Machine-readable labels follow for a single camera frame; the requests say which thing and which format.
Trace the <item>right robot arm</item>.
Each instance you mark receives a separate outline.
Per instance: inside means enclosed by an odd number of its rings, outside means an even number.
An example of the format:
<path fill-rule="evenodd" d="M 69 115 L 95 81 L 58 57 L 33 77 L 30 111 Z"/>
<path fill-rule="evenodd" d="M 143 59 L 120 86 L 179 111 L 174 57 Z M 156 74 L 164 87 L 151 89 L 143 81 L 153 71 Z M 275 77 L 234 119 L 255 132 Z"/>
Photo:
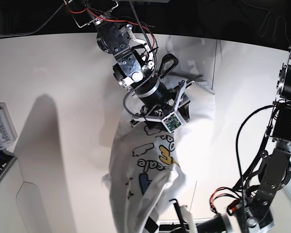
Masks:
<path fill-rule="evenodd" d="M 116 60 L 113 75 L 127 95 L 135 95 L 143 106 L 139 113 L 133 113 L 126 105 L 128 96 L 123 98 L 123 107 L 131 116 L 134 127 L 144 122 L 150 129 L 160 129 L 172 133 L 190 121 L 189 98 L 185 95 L 190 81 L 180 81 L 175 87 L 167 88 L 162 82 L 178 65 L 178 59 L 166 54 L 158 66 L 157 41 L 149 37 L 153 33 L 134 13 L 136 22 L 116 19 L 112 9 L 100 13 L 84 5 L 82 10 L 68 8 L 72 15 L 86 13 L 97 30 L 97 44 L 102 51 L 111 54 Z"/>

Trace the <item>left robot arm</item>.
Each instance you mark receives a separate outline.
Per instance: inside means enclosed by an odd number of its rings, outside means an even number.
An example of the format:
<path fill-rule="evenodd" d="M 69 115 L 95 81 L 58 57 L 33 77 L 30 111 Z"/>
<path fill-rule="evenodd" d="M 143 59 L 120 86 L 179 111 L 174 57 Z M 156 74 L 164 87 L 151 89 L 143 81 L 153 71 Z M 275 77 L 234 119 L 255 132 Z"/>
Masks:
<path fill-rule="evenodd" d="M 263 106 L 251 113 L 244 122 L 266 109 L 271 109 L 269 123 L 259 150 L 245 172 L 230 189 L 234 201 L 227 207 L 226 215 L 217 212 L 210 197 L 210 209 L 215 217 L 200 224 L 190 223 L 184 218 L 178 201 L 172 200 L 180 221 L 178 233 L 231 233 L 228 216 L 235 216 L 243 233 L 266 233 L 275 224 L 271 203 L 277 191 L 291 179 L 291 44 L 286 64 L 279 71 L 277 93 L 271 105 Z"/>

